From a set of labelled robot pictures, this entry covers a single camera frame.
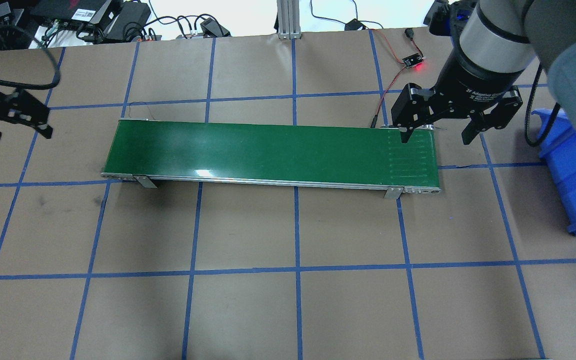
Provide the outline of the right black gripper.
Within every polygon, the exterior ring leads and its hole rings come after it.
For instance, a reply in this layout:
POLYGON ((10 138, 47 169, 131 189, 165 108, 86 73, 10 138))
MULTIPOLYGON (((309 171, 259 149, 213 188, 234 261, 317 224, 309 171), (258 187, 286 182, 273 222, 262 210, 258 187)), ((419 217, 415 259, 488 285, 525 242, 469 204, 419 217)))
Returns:
POLYGON ((467 61, 447 61, 430 88, 409 82, 391 107, 394 126, 407 144, 415 126, 432 125, 442 119, 470 121, 462 130, 464 145, 492 126, 506 126, 523 100, 515 86, 521 71, 490 71, 467 61))

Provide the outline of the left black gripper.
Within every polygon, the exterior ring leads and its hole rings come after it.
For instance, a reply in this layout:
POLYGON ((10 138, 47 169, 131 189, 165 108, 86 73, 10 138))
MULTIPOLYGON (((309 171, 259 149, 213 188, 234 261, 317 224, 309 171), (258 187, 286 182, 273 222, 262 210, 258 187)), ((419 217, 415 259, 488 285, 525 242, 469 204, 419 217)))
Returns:
POLYGON ((0 92, 0 121, 30 127, 45 139, 52 139, 54 129, 48 125, 49 115, 50 109, 25 89, 16 88, 10 94, 0 92))

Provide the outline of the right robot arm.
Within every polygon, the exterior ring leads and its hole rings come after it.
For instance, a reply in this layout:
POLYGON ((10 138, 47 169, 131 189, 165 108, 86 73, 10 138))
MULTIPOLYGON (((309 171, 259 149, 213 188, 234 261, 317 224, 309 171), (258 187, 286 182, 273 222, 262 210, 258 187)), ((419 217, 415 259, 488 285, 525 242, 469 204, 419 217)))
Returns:
POLYGON ((576 0, 436 0, 423 23, 453 48, 434 86, 406 84, 391 108, 402 143, 442 119, 469 120, 465 145, 504 129, 523 103, 515 82, 535 59, 576 130, 576 0))

